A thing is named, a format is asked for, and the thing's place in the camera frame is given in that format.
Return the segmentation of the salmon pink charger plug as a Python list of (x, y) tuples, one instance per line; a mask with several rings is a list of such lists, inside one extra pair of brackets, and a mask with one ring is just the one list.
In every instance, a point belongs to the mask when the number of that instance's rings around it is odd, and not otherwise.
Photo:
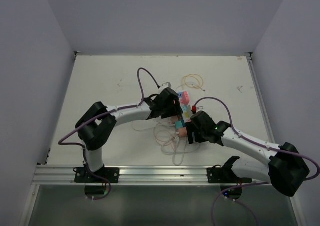
[(178, 135), (180, 138), (186, 138), (186, 137), (188, 136), (187, 128), (186, 128), (186, 127), (179, 128), (179, 129), (177, 130), (177, 135)]

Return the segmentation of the white power strip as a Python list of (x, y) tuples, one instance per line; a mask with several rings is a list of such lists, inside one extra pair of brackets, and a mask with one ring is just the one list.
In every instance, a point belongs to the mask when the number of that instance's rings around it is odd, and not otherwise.
[(185, 124), (189, 123), (191, 122), (191, 116), (193, 115), (190, 95), (187, 91), (181, 91), (177, 94), (180, 101), (180, 107), (182, 109), (183, 121)]

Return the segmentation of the teal charger plug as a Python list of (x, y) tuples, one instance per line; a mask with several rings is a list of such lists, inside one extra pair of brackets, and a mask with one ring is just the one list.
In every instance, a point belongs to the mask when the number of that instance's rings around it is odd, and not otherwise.
[(174, 124), (175, 124), (175, 128), (177, 130), (182, 129), (186, 126), (186, 124), (183, 120), (176, 121)]

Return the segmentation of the brown pink charger plug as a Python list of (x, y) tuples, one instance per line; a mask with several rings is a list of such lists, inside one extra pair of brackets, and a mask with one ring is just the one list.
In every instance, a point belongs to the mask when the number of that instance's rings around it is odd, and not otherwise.
[(179, 121), (179, 118), (177, 116), (173, 116), (169, 119), (168, 123), (170, 126), (174, 126), (178, 121)]

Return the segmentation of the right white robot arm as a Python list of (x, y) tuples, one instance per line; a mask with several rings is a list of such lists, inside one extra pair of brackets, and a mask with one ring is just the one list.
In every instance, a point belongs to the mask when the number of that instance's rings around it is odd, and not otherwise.
[(231, 156), (224, 165), (209, 167), (207, 177), (211, 184), (247, 184), (258, 180), (271, 184), (287, 197), (293, 197), (310, 173), (294, 145), (259, 140), (233, 129), (230, 123), (215, 123), (204, 111), (191, 116), (186, 128), (190, 144), (209, 142), (248, 156)]

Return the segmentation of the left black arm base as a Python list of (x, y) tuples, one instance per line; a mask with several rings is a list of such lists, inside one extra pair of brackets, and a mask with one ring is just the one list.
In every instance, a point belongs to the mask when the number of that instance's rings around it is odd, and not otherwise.
[(94, 172), (93, 175), (83, 167), (73, 168), (75, 173), (74, 182), (79, 184), (103, 183), (108, 180), (111, 184), (117, 184), (120, 177), (120, 168), (104, 167)]

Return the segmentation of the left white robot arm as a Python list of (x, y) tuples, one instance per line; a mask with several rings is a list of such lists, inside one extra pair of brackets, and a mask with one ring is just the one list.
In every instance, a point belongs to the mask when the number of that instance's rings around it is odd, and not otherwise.
[(182, 114), (178, 93), (167, 87), (155, 98), (147, 97), (141, 103), (107, 107), (96, 102), (77, 122), (78, 137), (85, 145), (86, 176), (92, 182), (103, 179), (104, 162), (102, 147), (107, 143), (115, 127), (134, 121), (167, 119)]

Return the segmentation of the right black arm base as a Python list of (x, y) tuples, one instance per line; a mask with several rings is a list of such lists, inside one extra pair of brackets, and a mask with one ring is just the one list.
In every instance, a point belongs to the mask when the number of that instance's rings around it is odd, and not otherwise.
[(238, 177), (230, 168), (215, 165), (206, 169), (209, 184), (249, 184), (253, 180), (246, 177)]

